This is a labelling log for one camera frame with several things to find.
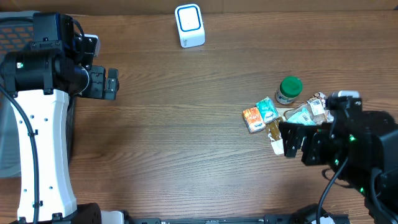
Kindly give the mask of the beige clear snack bag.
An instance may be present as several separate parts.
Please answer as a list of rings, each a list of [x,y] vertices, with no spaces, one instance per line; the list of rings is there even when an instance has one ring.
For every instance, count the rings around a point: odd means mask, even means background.
[[[271,146],[276,155],[284,153],[282,138],[279,131],[279,124],[281,122],[287,122],[287,120],[296,112],[301,111],[302,108],[306,108],[310,113],[310,118],[315,122],[316,125],[322,123],[332,123],[334,117],[326,109],[326,95],[322,92],[315,93],[306,102],[302,103],[296,108],[277,108],[279,117],[270,123],[266,124],[265,131],[268,138],[270,139]]]

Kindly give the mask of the teal tissue pack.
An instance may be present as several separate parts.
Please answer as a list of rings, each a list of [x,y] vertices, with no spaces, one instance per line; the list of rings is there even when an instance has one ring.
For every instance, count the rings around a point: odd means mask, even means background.
[[[274,102],[269,97],[266,97],[261,101],[258,101],[256,103],[256,107],[258,108],[258,110],[266,124],[270,123],[271,121],[273,121],[279,117],[279,114],[274,105]]]

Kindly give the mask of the orange tissue pack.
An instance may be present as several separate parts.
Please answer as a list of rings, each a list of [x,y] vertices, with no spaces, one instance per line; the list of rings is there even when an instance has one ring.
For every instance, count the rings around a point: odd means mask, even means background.
[[[257,107],[244,110],[242,116],[250,133],[265,129],[266,124]]]

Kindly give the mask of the green lid jar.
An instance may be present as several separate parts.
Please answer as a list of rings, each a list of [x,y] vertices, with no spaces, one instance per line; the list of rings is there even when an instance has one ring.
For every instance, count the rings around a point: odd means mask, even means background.
[[[293,103],[303,90],[303,83],[301,79],[289,76],[285,77],[277,91],[275,92],[275,99],[283,105]]]

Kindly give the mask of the light teal wrapper pack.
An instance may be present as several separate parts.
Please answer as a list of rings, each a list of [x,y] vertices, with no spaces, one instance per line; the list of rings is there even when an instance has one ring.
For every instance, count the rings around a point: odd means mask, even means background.
[[[306,126],[314,126],[315,122],[310,118],[310,113],[306,108],[294,113],[288,120],[288,123],[303,124]]]

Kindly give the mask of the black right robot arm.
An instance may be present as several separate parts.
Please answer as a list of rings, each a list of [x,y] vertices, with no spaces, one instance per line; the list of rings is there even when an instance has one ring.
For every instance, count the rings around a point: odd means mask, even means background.
[[[306,126],[283,122],[279,130],[285,157],[302,151],[306,166],[328,165],[334,175],[315,211],[319,223],[322,205],[337,179],[364,196],[375,223],[397,223],[397,123],[385,111],[365,111],[362,99],[330,96],[326,107],[332,123]]]

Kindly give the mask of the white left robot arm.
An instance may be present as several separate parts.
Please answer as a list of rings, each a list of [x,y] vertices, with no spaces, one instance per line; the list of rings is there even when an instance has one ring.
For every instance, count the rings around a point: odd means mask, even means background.
[[[92,64],[98,38],[58,12],[36,12],[28,50],[9,52],[1,64],[1,92],[17,122],[21,196],[17,223],[127,223],[121,211],[78,204],[67,153],[67,113],[74,97],[114,100],[118,71]]]

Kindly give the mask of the white barcode scanner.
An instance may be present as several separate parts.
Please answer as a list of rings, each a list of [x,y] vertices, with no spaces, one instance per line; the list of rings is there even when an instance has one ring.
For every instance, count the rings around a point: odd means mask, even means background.
[[[182,48],[190,48],[205,43],[205,28],[201,9],[197,4],[185,4],[175,9],[178,36]]]

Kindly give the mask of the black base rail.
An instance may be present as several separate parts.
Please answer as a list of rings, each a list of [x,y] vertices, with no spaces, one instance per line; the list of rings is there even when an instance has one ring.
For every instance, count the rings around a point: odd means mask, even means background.
[[[263,217],[236,218],[187,218],[187,219],[159,219],[159,218],[130,218],[127,223],[133,224],[298,224],[316,223],[317,204],[303,207],[292,214],[268,214]]]

